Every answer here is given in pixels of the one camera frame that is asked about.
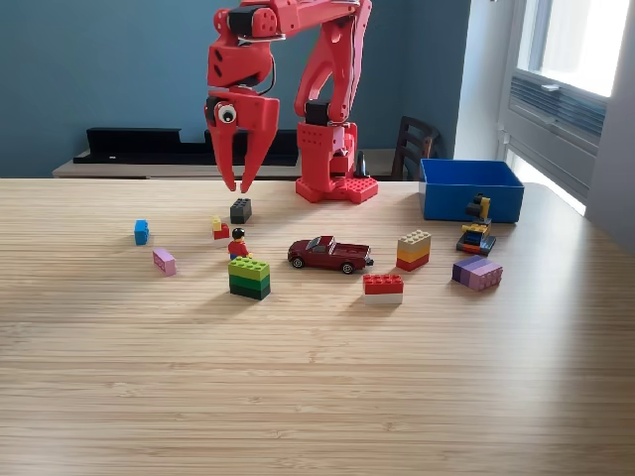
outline lavender lego brick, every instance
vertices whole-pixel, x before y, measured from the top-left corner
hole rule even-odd
[[[177,273],[177,261],[168,251],[157,248],[152,252],[155,265],[164,272],[166,276],[174,276]]]
[[[491,263],[491,261],[486,260],[483,257],[480,257],[480,260],[474,261],[467,266],[463,266],[460,272],[460,283],[464,286],[469,286],[469,277],[472,275],[472,272],[476,271],[483,266],[487,266]]]
[[[470,274],[468,287],[475,291],[483,291],[498,285],[502,278],[503,267],[496,263],[490,263]]]
[[[459,261],[458,263],[454,263],[454,266],[452,268],[452,279],[460,283],[460,275],[463,270],[463,267],[467,265],[471,265],[472,263],[475,263],[481,260],[483,260],[483,258],[480,256],[472,256],[470,258],[467,258],[466,260]]]

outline toy car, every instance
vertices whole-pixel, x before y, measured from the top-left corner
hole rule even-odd
[[[319,236],[311,241],[297,241],[289,248],[288,259],[297,269],[309,266],[342,270],[346,275],[374,264],[374,261],[370,259],[370,247],[337,243],[332,236]]]

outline tan lego brick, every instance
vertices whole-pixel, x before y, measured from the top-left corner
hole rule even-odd
[[[430,248],[433,235],[425,231],[417,230],[399,239],[397,249],[406,253],[417,253],[424,248]]]

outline pink lego brick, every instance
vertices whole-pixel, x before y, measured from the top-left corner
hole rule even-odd
[[[174,256],[163,248],[157,248],[152,252],[155,265],[165,273],[166,276],[174,276],[177,273],[177,261]]]
[[[496,263],[489,263],[469,275],[468,286],[475,291],[483,291],[496,286],[503,278],[503,267]]]

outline stacked lego bricks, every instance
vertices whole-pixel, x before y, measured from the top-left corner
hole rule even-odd
[[[229,291],[233,295],[262,300],[271,293],[269,265],[250,258],[229,263]]]
[[[363,280],[366,304],[401,304],[404,281],[399,275],[366,275]]]
[[[244,225],[251,217],[251,200],[238,198],[229,209],[230,221],[234,225]]]
[[[421,230],[402,236],[397,244],[397,268],[410,272],[427,264],[432,241],[433,236]]]
[[[229,225],[227,225],[227,223],[222,223],[220,218],[217,216],[211,218],[211,229],[214,235],[214,240],[229,238]]]
[[[475,291],[496,286],[503,278],[503,267],[480,256],[454,264],[452,279]]]

